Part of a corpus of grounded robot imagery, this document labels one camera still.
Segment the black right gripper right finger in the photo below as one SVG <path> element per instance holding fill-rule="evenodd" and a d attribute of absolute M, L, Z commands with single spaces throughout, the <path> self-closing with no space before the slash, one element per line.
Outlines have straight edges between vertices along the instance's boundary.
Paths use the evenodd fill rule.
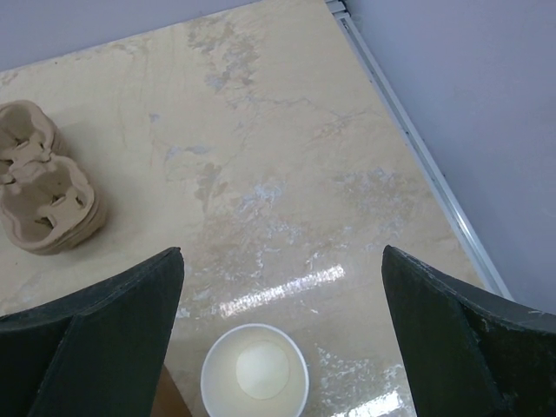
<path fill-rule="evenodd" d="M 381 276 L 419 416 L 553 416 L 555 317 L 392 246 Z"/>

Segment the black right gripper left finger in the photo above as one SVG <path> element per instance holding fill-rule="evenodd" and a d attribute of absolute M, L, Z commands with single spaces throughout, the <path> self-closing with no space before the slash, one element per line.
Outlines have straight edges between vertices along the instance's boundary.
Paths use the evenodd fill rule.
<path fill-rule="evenodd" d="M 148 416 L 184 281 L 179 248 L 1 318 L 3 416 Z"/>

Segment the brown paper bag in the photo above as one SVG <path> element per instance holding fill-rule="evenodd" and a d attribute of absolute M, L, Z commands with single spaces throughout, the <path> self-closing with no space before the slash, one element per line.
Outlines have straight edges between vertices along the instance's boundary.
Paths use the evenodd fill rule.
<path fill-rule="evenodd" d="M 191 417 L 182 395 L 169 370 L 162 366 L 156 396 L 150 413 L 151 417 Z"/>

